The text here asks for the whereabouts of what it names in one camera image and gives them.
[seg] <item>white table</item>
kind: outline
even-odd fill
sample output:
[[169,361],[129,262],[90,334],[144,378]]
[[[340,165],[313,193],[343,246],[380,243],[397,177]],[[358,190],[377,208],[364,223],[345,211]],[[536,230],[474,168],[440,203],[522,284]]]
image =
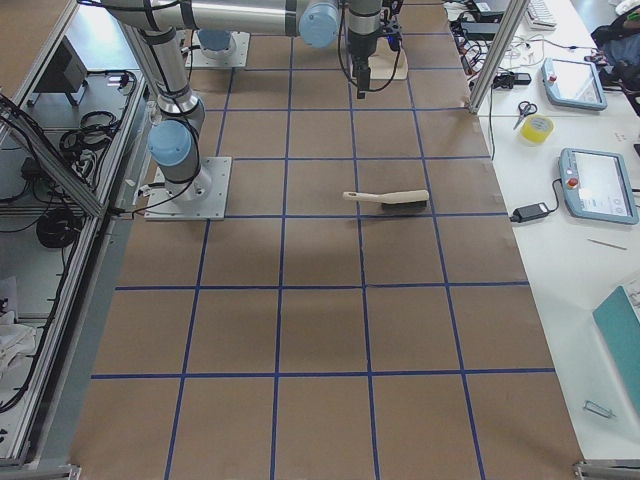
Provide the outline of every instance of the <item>white table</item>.
[[[547,5],[559,21],[558,29],[534,32],[521,25],[523,36],[541,33],[562,45],[591,44],[569,0],[547,0]],[[547,44],[545,54],[580,60],[587,51]],[[633,149],[634,143],[640,143],[640,118],[622,94],[607,93],[609,107],[602,112],[556,107],[549,103],[542,86],[540,65],[518,71],[531,74],[531,85],[493,94],[494,166],[509,212],[541,201],[555,205],[551,182],[559,177],[557,162],[565,147],[621,153],[632,185],[640,188],[640,157]],[[513,130],[522,100],[536,103],[540,113],[555,123],[554,132],[542,145],[531,146]],[[485,99],[479,113],[487,139],[488,101]],[[640,226],[573,218],[560,196],[557,212],[541,221],[514,224],[514,232],[584,457],[640,459],[640,416],[592,316],[616,286],[640,276]],[[587,400],[612,410],[615,417],[606,419],[584,410]]]
[[[554,31],[532,30],[528,25],[518,27],[516,35],[525,39],[544,38],[555,44],[563,46],[594,47],[591,34],[580,20],[577,12],[569,0],[546,0],[547,7],[554,14],[558,22],[558,28]],[[547,100],[547,94],[542,83],[541,67],[543,58],[558,58],[562,60],[584,61],[590,50],[579,48],[568,50],[550,43],[541,41],[531,42],[529,50],[520,48],[523,53],[530,53],[531,57],[518,57],[512,60],[504,60],[501,67],[516,72],[524,72],[531,75],[529,86],[516,86],[513,90],[497,89],[493,92],[493,115],[517,115],[518,104],[523,100],[533,102],[540,107],[540,113],[548,116],[581,117],[590,115],[596,117],[618,117],[631,111],[629,101],[621,92],[605,92],[608,107],[602,112],[588,112],[575,108],[558,107],[551,105]],[[522,64],[540,62],[531,67],[521,67]],[[489,95],[485,98],[479,115],[489,114]]]

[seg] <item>brush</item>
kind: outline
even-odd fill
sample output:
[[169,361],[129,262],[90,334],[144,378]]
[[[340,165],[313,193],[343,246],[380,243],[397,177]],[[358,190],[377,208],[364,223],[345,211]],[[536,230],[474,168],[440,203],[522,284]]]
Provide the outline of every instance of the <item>brush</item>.
[[382,208],[425,208],[429,200],[426,190],[411,190],[408,192],[374,193],[344,192],[342,198],[354,202],[379,203]]

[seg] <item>electronic equipment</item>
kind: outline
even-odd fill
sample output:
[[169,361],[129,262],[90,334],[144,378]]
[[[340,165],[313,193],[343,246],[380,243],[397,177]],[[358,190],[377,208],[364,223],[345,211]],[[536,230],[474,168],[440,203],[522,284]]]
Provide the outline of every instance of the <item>electronic equipment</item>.
[[467,0],[466,7],[478,23],[499,23],[510,0]]
[[500,24],[498,23],[479,23],[479,22],[462,22],[460,28],[467,40],[493,40],[498,33]]
[[542,65],[542,81],[554,105],[587,110],[607,108],[607,99],[592,63],[547,58]]
[[574,217],[635,225],[638,211],[622,155],[565,148],[559,160],[565,203]]
[[69,39],[63,37],[42,78],[37,83],[34,93],[64,93],[71,105],[77,107],[79,100],[71,94],[77,93],[86,86],[86,78],[87,67]]
[[529,0],[524,18],[533,30],[555,30],[558,26],[556,18],[549,11],[544,0]]

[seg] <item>keyboard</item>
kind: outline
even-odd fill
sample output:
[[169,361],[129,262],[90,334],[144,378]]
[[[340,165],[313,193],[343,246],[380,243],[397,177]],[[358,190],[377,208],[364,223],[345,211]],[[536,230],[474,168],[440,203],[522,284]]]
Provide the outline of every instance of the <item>keyboard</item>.
[[558,25],[544,0],[529,0],[529,6],[524,16],[529,27],[534,30],[555,30]]

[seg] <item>scissors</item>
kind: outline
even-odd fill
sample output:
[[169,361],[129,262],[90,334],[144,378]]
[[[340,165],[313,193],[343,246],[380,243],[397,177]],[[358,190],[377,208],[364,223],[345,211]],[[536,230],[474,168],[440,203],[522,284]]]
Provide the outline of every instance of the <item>scissors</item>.
[[538,111],[538,106],[535,103],[524,101],[520,102],[518,105],[518,111],[520,112],[520,118],[518,118],[518,121],[513,127],[514,130],[518,128],[518,125],[520,125],[526,117],[536,113]]

